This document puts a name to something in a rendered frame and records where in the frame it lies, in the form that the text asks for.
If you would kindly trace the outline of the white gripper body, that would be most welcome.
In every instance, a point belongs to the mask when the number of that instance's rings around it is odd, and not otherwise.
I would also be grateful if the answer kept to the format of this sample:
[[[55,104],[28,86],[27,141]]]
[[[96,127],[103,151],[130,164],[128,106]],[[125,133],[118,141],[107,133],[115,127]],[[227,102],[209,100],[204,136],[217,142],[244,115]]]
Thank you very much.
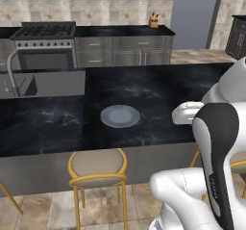
[[[184,102],[172,112],[172,120],[176,125],[191,125],[193,118],[203,107],[203,102]]]

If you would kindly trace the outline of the grey round plate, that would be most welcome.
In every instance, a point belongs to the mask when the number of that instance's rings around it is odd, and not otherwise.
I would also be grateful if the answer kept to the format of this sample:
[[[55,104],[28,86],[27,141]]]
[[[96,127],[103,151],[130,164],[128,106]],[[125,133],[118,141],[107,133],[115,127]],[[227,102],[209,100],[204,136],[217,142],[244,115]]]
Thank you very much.
[[[140,113],[128,105],[112,105],[105,108],[100,114],[102,122],[111,128],[128,128],[140,121]]]

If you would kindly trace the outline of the wooden knife block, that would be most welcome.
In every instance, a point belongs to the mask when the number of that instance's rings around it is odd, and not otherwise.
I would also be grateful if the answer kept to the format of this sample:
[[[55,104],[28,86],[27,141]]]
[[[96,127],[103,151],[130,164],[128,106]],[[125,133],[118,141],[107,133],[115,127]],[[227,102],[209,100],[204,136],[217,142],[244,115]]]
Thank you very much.
[[[156,13],[152,13],[149,17],[148,25],[150,28],[158,28],[159,27],[159,15]]]

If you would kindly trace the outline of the grey base cabinets with drawers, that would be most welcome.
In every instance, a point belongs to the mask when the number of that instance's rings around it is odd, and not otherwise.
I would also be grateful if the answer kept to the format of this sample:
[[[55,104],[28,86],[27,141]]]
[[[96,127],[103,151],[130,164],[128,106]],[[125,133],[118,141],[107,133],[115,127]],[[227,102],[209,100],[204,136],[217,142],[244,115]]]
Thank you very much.
[[[172,36],[75,38],[79,67],[169,64]]]

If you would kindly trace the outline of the dark cabinet with black top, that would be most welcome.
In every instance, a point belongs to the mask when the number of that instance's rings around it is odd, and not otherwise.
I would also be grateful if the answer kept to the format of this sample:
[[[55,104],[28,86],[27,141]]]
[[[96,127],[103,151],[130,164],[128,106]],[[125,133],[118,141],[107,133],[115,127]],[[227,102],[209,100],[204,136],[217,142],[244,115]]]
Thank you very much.
[[[246,15],[234,15],[225,52],[236,60],[246,56]]]

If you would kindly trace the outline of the grey sink basin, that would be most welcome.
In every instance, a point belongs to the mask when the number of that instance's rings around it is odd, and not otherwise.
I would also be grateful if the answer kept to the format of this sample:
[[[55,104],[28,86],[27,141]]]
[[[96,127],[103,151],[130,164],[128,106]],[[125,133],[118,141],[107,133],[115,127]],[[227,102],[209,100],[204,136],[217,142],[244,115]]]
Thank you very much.
[[[84,71],[14,73],[13,77],[21,98],[85,94]]]

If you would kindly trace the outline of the steel stove with oven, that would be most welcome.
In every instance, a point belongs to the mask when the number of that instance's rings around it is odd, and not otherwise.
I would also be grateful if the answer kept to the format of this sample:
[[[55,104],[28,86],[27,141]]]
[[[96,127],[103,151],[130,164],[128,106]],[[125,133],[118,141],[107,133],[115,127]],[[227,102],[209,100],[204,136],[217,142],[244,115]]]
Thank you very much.
[[[22,22],[11,36],[22,69],[77,67],[75,21]]]

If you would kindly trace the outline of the grey base cabinet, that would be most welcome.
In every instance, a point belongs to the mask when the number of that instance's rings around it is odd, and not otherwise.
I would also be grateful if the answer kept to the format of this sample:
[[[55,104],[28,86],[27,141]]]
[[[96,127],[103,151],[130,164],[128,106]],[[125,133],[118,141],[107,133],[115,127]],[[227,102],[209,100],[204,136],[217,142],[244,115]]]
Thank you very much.
[[[15,44],[9,38],[0,38],[0,71],[6,71],[9,55],[15,50]]]

